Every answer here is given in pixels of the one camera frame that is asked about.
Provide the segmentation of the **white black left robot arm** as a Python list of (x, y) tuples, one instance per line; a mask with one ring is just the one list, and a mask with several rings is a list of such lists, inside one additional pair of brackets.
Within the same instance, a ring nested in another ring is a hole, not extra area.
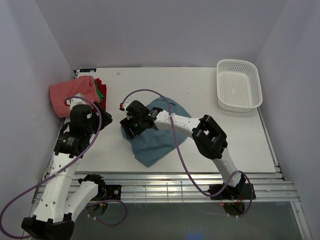
[(76, 192), (68, 197), (83, 151), (91, 146), (97, 131), (113, 121), (98, 103), (95, 106), (99, 113), (83, 102), (71, 105), (69, 121), (61, 128), (54, 147), (49, 181), (32, 216), (25, 217), (21, 224), (33, 238), (69, 240), (76, 219), (89, 201), (106, 195), (101, 176), (93, 175), (81, 180)]

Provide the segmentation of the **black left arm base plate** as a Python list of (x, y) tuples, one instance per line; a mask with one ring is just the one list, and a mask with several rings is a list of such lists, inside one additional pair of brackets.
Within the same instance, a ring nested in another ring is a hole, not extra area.
[(122, 186), (119, 184), (109, 184), (98, 187), (96, 199), (102, 200), (121, 200)]

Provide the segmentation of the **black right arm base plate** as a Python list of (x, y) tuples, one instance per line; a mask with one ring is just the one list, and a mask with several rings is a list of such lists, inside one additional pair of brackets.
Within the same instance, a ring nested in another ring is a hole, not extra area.
[(256, 199), (254, 186), (251, 183), (244, 183), (238, 189), (236, 187), (226, 186), (226, 188), (217, 196), (212, 197), (212, 200), (250, 200)]

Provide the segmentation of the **blue t shirt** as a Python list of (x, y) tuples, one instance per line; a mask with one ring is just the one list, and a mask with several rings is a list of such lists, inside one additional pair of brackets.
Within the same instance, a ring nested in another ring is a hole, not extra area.
[[(167, 100), (170, 104), (171, 112), (191, 118), (190, 114), (180, 104), (170, 98), (167, 98)], [(169, 112), (167, 102), (162, 97), (151, 101), (146, 107), (149, 110), (152, 108), (161, 108)], [(146, 129), (134, 139), (127, 138), (122, 126), (120, 129), (122, 137), (128, 140), (131, 144), (134, 158), (146, 167), (151, 167), (171, 151), (176, 149), (172, 128), (171, 130)], [(181, 145), (187, 139), (187, 136), (177, 132), (176, 138), (179, 145)]]

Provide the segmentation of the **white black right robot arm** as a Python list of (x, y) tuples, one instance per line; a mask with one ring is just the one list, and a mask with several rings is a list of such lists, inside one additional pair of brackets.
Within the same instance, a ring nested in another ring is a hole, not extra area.
[(204, 115), (191, 118), (174, 114), (170, 109), (148, 109), (134, 100), (120, 104), (125, 118), (120, 121), (128, 139), (134, 139), (147, 129), (171, 130), (176, 138), (180, 133), (191, 138), (199, 153), (212, 160), (222, 176), (223, 183), (211, 185), (201, 193), (212, 200), (234, 200), (244, 197), (253, 187), (248, 177), (235, 166), (228, 150), (227, 135), (215, 120)]

